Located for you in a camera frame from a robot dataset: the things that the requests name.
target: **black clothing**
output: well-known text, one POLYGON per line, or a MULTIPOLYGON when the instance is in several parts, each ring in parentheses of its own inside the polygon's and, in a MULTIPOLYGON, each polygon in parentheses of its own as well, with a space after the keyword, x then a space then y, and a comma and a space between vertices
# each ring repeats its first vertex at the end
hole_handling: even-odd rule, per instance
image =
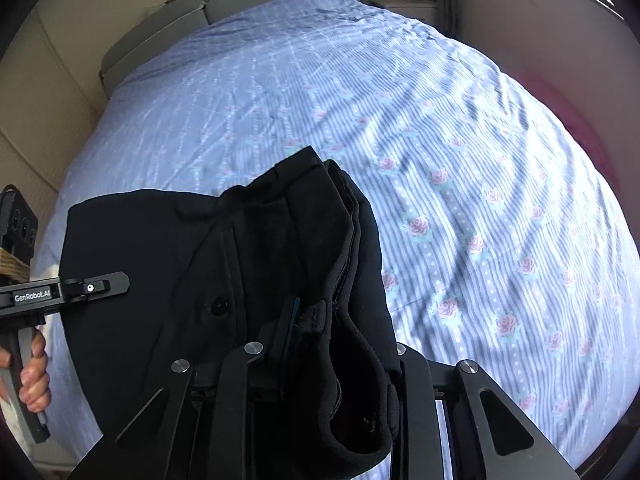
POLYGON ((62 312, 105 431, 174 359, 213 364, 301 303, 286 434, 304 478, 351 478, 390 451, 399 374, 370 205, 311 148, 220 197, 141 190, 69 211, 60 275, 122 270, 130 289, 62 312))

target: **black handle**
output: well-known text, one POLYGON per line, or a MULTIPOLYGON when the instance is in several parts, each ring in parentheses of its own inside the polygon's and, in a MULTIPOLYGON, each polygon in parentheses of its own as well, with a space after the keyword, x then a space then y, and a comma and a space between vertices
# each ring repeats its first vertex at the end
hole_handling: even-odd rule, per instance
POLYGON ((8 368, 0 368, 0 377, 6 387, 9 402, 14 407, 18 425, 28 444, 39 444, 49 438, 44 413, 31 413, 27 405, 20 400, 22 387, 20 372, 31 355, 31 341, 35 337, 35 328, 23 328, 18 332, 0 333, 0 346, 11 354, 8 368))
POLYGON ((440 428, 429 362, 409 346, 399 345, 398 349, 400 426, 391 452, 391 479, 442 480, 440 428))

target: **pink rose pattern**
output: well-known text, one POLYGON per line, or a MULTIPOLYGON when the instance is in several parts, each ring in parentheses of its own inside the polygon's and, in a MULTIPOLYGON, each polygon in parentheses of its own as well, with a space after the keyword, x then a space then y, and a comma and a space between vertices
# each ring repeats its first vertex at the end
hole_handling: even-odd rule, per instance
POLYGON ((433 102, 429 101, 428 99, 424 99, 423 101, 420 101, 419 106, 420 106, 420 110, 422 110, 423 112, 429 112, 434 108, 433 102))
POLYGON ((469 251, 470 254, 480 254, 484 249, 484 240, 480 235, 475 235, 469 238, 469 241, 466 243, 466 250, 469 251))
POLYGON ((610 346, 604 351, 604 354, 602 355, 602 360, 605 362, 605 364, 611 364, 613 362, 613 356, 614 356, 613 348, 610 346))
POLYGON ((395 171, 398 168, 398 163, 391 156, 386 156, 378 161, 378 169, 380 171, 395 171))
POLYGON ((513 335, 518 326, 518 318, 513 314, 506 314, 498 321, 498 335, 501 337, 513 335))
POLYGON ((602 288, 600 287, 600 285, 596 285, 593 287, 593 290, 591 291, 591 298, 596 303, 602 302, 602 288))
POLYGON ((436 186, 442 186, 443 184, 447 183, 447 180, 449 180, 449 173, 447 172, 447 170, 431 171, 430 180, 432 184, 435 184, 436 186))
POLYGON ((562 349, 564 344, 564 332, 562 330, 556 330, 552 333, 548 341, 548 348, 552 352, 558 352, 562 349))
POLYGON ((531 256, 525 256, 521 259, 518 270, 520 274, 525 276, 533 274, 536 271, 536 261, 531 256))
POLYGON ((327 148, 327 151, 329 153, 340 153, 342 152, 342 150, 344 150, 344 144, 341 142, 336 142, 335 144, 331 144, 327 148))
POLYGON ((622 304, 624 303, 622 299, 622 295, 616 294, 613 298, 613 308, 616 312, 620 312, 622 310, 622 304))
POLYGON ((582 414, 586 415, 593 408, 593 399, 584 399, 582 402, 582 414))
POLYGON ((591 353, 591 339, 584 339, 580 343, 580 347, 578 348, 578 354, 580 357, 587 357, 591 353))
POLYGON ((575 285, 575 273, 571 269, 562 273, 562 283, 566 288, 572 288, 575 285))
POLYGON ((529 395, 521 398, 520 401, 518 402, 518 406, 525 413, 530 412, 531 410, 533 410, 535 405, 536 405, 536 394, 533 393, 533 392, 531 392, 529 395))
POLYGON ((380 102, 382 102, 382 103, 391 102, 391 94, 389 92, 385 91, 385 90, 381 90, 379 92, 376 92, 376 96, 380 100, 380 102))
POLYGON ((502 202, 500 191, 493 188, 486 192, 486 201, 491 205, 498 205, 502 202))
POLYGON ((411 236, 424 236, 429 231, 429 222, 425 218, 418 216, 409 222, 407 231, 411 236))
POLYGON ((392 272, 383 272, 382 273, 382 283, 385 286, 385 290, 389 292, 396 286, 398 286, 398 281, 396 280, 396 275, 392 272))
POLYGON ((531 209, 531 219, 534 221, 542 220, 542 217, 545 215, 545 212, 542 208, 537 205, 531 209))
POLYGON ((465 141, 462 137, 453 137, 453 139, 451 139, 449 141, 449 143, 454 147, 454 148, 462 148, 465 145, 465 141))
POLYGON ((553 414, 557 417, 564 417, 569 409, 569 399, 563 399, 554 406, 553 414))
POLYGON ((300 149, 300 140, 290 138, 284 141, 284 152, 287 155, 293 155, 299 149, 300 149))
POLYGON ((442 319, 451 319, 458 314, 458 301, 455 298, 448 298, 438 305, 437 313, 442 319))

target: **bed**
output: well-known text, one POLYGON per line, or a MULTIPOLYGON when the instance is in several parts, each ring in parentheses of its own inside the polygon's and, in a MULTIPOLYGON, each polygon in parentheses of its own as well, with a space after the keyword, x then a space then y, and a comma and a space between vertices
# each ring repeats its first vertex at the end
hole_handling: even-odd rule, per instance
MULTIPOLYGON (((75 203, 218 195, 306 145, 371 202, 398 341, 477 360, 579 466, 640 385, 638 251, 560 121, 421 22, 356 0, 275 0, 191 32, 114 88, 33 273, 58 263, 75 203)), ((100 431, 57 317, 47 344, 49 427, 80 458, 100 431)))

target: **finger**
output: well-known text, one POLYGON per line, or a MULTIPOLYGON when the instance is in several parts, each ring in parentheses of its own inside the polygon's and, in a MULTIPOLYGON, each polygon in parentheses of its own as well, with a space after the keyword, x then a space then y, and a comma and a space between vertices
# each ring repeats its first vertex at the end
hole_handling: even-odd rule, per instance
POLYGON ((0 368, 8 368, 11 364, 11 354, 4 348, 0 348, 0 368))
POLYGON ((44 375, 48 360, 46 352, 39 358, 31 359, 20 372, 22 386, 29 388, 32 384, 35 384, 44 375))
POLYGON ((9 402, 9 397, 6 394, 6 388, 4 387, 2 379, 0 379, 0 399, 4 400, 4 402, 9 402))
POLYGON ((51 392, 47 390, 47 392, 41 396, 39 399, 35 400, 31 404, 27 405, 27 409, 32 413, 40 413, 46 410, 51 404, 51 392))
POLYGON ((33 340, 31 340, 31 355, 35 358, 42 357, 44 354, 44 347, 46 342, 44 341, 44 336, 40 330, 36 330, 36 335, 33 340))
POLYGON ((31 388, 20 389, 20 400, 26 405, 38 400, 49 389, 49 374, 44 374, 31 388))

